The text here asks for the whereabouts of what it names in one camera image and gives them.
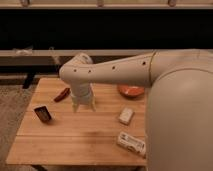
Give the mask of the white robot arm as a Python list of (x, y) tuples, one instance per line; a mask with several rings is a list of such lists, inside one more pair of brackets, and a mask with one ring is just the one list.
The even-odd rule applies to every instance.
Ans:
[(154, 51), (98, 64), (80, 53), (59, 75), (74, 106), (91, 102), (93, 83), (147, 87), (148, 171), (213, 171), (213, 53)]

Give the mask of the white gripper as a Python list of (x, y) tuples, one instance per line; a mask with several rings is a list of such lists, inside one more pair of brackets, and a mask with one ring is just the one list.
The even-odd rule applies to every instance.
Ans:
[(74, 113), (78, 111), (79, 104), (89, 105), (92, 111), (96, 111), (95, 104), (91, 103), (93, 99), (93, 91), (89, 83), (72, 84), (70, 88), (71, 98), (72, 101), (75, 103), (72, 105)]

